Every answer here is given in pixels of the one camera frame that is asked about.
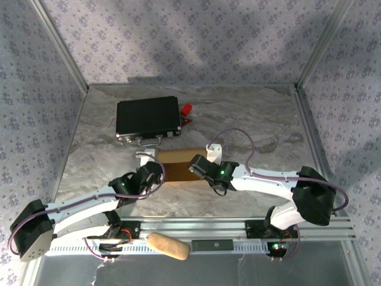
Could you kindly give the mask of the black bar on rail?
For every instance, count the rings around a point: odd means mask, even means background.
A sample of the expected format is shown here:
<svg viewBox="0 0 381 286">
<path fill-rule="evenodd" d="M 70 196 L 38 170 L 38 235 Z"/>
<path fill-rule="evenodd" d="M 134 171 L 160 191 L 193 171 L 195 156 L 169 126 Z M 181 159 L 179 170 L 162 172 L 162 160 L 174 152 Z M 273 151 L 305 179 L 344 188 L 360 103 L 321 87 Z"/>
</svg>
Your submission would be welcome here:
<svg viewBox="0 0 381 286">
<path fill-rule="evenodd" d="M 233 240 L 192 240 L 192 251 L 232 251 Z"/>
</svg>

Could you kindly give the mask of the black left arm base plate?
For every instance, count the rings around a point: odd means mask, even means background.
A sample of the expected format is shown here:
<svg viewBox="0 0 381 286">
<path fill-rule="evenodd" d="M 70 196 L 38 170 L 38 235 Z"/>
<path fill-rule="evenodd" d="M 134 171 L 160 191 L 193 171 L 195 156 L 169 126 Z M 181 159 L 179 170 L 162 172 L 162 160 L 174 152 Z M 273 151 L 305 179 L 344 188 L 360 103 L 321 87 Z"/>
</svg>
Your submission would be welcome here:
<svg viewBox="0 0 381 286">
<path fill-rule="evenodd" d="M 102 235 L 91 235 L 90 239 L 120 239 L 135 240 L 140 236 L 140 221 L 138 220 L 122 220 L 121 222 L 111 225 Z"/>
</svg>

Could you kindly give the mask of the brown cardboard paper box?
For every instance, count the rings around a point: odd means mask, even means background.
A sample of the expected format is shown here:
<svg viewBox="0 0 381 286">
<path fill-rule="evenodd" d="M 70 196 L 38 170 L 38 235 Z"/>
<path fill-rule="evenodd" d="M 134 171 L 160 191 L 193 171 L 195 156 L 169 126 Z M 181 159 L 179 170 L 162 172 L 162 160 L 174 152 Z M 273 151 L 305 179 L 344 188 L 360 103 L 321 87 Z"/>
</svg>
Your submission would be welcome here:
<svg viewBox="0 0 381 286">
<path fill-rule="evenodd" d="M 189 163 L 196 155 L 207 155 L 203 148 L 160 150 L 157 151 L 157 159 L 164 165 L 165 181 L 172 182 L 193 182 L 191 171 L 188 170 Z"/>
</svg>

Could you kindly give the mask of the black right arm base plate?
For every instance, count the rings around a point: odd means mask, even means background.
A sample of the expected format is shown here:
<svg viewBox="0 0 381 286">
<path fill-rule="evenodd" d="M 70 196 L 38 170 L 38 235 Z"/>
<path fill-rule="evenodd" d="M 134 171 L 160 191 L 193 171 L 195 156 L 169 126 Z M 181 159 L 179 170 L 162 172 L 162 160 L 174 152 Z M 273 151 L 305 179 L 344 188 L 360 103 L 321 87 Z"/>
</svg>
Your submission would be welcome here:
<svg viewBox="0 0 381 286">
<path fill-rule="evenodd" d="M 281 239 L 281 238 L 297 238 L 297 231 L 293 226 L 286 230 L 280 230 L 270 225 L 265 220 L 246 220 L 245 221 L 246 237 L 250 239 Z"/>
</svg>

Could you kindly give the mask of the white torn tape strip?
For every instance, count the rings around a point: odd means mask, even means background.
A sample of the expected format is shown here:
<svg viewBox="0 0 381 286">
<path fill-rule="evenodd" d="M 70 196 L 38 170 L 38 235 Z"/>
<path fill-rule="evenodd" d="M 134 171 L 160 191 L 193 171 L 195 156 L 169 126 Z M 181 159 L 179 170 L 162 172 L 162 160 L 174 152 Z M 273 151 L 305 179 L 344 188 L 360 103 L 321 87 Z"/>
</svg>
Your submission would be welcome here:
<svg viewBox="0 0 381 286">
<path fill-rule="evenodd" d="M 97 274 L 100 269 L 102 269 L 105 266 L 105 263 L 100 263 L 94 270 L 94 273 L 92 274 L 88 286 L 95 286 L 96 280 L 97 280 Z"/>
</svg>

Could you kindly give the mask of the black right controller board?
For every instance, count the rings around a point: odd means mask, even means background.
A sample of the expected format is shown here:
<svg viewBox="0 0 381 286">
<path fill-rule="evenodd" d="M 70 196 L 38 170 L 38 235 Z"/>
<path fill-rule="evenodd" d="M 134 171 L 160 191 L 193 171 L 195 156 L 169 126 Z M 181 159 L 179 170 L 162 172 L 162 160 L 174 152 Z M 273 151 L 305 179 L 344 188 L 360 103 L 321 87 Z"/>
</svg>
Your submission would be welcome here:
<svg viewBox="0 0 381 286">
<path fill-rule="evenodd" d="M 289 245 L 287 243 L 267 243 L 268 253 L 267 256 L 272 259 L 283 259 L 287 253 Z"/>
</svg>

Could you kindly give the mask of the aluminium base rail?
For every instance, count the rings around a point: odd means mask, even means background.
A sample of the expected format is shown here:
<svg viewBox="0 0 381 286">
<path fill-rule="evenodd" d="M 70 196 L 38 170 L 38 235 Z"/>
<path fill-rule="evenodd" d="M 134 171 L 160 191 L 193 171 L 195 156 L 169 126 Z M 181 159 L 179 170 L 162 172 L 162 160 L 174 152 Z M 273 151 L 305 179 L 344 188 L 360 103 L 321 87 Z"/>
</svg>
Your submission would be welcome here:
<svg viewBox="0 0 381 286">
<path fill-rule="evenodd" d="M 354 240 L 352 224 L 347 217 L 333 217 L 329 226 L 316 226 L 302 222 L 293 226 L 297 238 L 250 239 L 246 237 L 246 220 L 263 220 L 254 217 L 128 217 L 110 220 L 103 214 L 92 216 L 64 228 L 54 228 L 59 238 L 76 240 L 91 235 L 104 234 L 111 225 L 122 220 L 140 221 L 140 236 L 136 240 L 144 240 L 151 233 L 158 232 L 180 240 L 261 240 L 261 241 L 340 241 Z"/>
</svg>

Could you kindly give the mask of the aluminium corner post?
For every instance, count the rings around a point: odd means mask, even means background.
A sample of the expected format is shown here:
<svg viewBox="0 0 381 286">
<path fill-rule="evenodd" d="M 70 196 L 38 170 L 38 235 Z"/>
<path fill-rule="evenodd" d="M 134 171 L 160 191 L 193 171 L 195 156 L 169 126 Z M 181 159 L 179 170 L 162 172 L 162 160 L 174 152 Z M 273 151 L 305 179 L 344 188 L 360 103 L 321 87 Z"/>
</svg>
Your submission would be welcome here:
<svg viewBox="0 0 381 286">
<path fill-rule="evenodd" d="M 71 76 L 73 77 L 74 81 L 76 82 L 77 86 L 80 88 L 80 90 L 84 94 L 86 94 L 88 92 L 89 86 L 86 83 L 86 80 L 83 77 L 83 75 L 82 75 L 78 65 L 76 64 L 73 56 L 71 55 L 67 44 L 64 42 L 63 37 L 60 35 L 60 32 L 57 29 L 57 27 L 53 21 L 53 18 L 51 17 L 51 15 L 50 15 L 49 11 L 47 10 L 45 4 L 43 3 L 43 0 L 28 0 L 28 1 L 32 5 L 34 10 L 36 11 L 36 14 L 39 17 L 39 20 L 42 23 L 42 26 L 45 28 L 49 38 L 51 39 L 56 50 L 58 51 L 59 55 L 61 56 L 64 64 L 68 68 L 68 70 L 69 70 Z"/>
<path fill-rule="evenodd" d="M 327 18 L 327 22 L 324 25 L 324 29 L 320 33 L 316 44 L 313 47 L 312 53 L 308 57 L 306 64 L 304 65 L 298 80 L 296 81 L 295 88 L 297 91 L 304 89 L 308 83 L 310 77 L 313 75 L 318 63 L 324 56 L 330 41 L 333 39 L 335 33 L 340 27 L 341 23 L 345 19 L 347 12 L 353 5 L 355 0 L 337 0 L 332 12 Z"/>
</svg>

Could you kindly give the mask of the aluminium table side rail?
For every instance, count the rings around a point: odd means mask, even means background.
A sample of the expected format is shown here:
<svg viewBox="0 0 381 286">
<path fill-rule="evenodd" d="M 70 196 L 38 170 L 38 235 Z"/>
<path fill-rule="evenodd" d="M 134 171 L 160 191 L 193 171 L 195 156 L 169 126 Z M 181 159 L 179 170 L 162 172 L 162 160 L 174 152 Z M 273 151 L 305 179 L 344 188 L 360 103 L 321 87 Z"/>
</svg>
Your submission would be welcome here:
<svg viewBox="0 0 381 286">
<path fill-rule="evenodd" d="M 329 180 L 330 167 L 308 103 L 307 95 L 303 88 L 299 88 L 296 83 L 293 85 L 293 95 L 295 108 L 304 130 L 308 151 L 313 161 L 313 167 L 322 175 L 322 177 Z"/>
</svg>

